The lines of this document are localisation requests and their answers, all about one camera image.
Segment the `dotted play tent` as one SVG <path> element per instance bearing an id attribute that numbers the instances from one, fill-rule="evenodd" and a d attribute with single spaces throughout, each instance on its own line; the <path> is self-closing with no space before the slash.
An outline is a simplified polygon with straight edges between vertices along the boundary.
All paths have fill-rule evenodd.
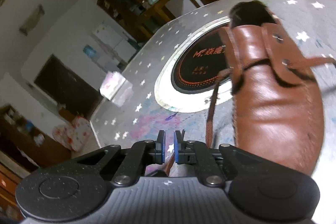
<path id="1" fill-rule="evenodd" d="M 70 123 L 54 127 L 52 131 L 52 136 L 57 142 L 75 152 L 82 150 L 92 134 L 90 122 L 80 116 Z"/>

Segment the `brown leather shoe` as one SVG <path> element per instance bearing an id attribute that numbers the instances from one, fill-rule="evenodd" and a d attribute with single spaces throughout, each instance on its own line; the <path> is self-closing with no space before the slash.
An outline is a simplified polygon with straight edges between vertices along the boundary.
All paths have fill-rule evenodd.
<path id="1" fill-rule="evenodd" d="M 232 86 L 236 147 L 311 175 L 323 144 L 323 104 L 310 68 L 281 65 L 303 58 L 297 44 L 259 1 L 232 7 L 220 36 L 229 68 L 263 59 L 243 72 L 235 91 Z"/>

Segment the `pink white paper pack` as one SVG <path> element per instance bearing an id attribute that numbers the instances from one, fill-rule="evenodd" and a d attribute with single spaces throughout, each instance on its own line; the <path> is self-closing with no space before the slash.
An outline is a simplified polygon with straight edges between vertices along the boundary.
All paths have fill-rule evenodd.
<path id="1" fill-rule="evenodd" d="M 100 94 L 104 98 L 111 100 L 125 81 L 126 78 L 118 71 L 109 71 L 99 88 Z"/>

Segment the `white refrigerator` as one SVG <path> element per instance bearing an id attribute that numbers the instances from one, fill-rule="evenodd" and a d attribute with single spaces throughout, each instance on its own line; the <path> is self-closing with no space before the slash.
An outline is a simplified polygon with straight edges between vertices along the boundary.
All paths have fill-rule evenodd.
<path id="1" fill-rule="evenodd" d="M 99 47 L 119 63 L 127 64 L 136 53 L 136 49 L 126 39 L 104 23 L 93 30 L 92 36 Z"/>

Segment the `brown shoelace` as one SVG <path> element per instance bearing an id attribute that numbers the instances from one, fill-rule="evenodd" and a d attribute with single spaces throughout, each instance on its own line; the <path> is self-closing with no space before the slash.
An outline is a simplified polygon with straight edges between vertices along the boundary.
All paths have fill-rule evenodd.
<path id="1" fill-rule="evenodd" d="M 237 87 L 239 87 L 240 82 L 242 81 L 242 75 L 243 72 L 252 66 L 257 65 L 258 63 L 262 63 L 263 59 L 257 59 L 256 61 L 251 61 L 249 62 L 246 66 L 240 66 L 236 65 L 236 67 L 230 67 L 228 69 L 224 69 L 219 72 L 217 76 L 217 81 L 215 84 L 214 92 L 211 96 L 211 102 L 210 102 L 210 107 L 209 107 L 209 113 L 206 121 L 206 145 L 207 147 L 210 147 L 213 143 L 213 134 L 214 134 L 214 128 L 213 128 L 213 119 L 214 119 L 214 112 L 215 112 L 215 104 L 218 99 L 218 91 L 219 91 L 219 84 L 222 79 L 231 76 L 231 79 L 233 80 L 234 78 L 234 70 L 237 68 L 238 69 L 238 80 L 232 84 L 233 86 L 233 91 L 236 90 Z M 312 57 L 312 58 L 301 58 L 299 61 L 296 62 L 291 62 L 288 59 L 284 59 L 281 62 L 281 65 L 283 67 L 286 67 L 288 71 L 299 71 L 303 69 L 308 69 L 311 67 L 317 67 L 320 65 L 325 65 L 325 64 L 333 64 L 335 66 L 335 58 L 333 57 Z"/>

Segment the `water dispenser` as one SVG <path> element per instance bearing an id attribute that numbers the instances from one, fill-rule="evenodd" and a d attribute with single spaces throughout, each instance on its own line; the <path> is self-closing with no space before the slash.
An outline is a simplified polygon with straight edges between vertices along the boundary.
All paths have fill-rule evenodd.
<path id="1" fill-rule="evenodd" d="M 86 45 L 83 48 L 84 54 L 86 54 L 90 60 L 96 64 L 101 70 L 105 73 L 120 71 L 116 62 L 112 59 L 112 57 L 108 56 L 106 53 L 100 53 L 96 51 L 93 47 Z"/>

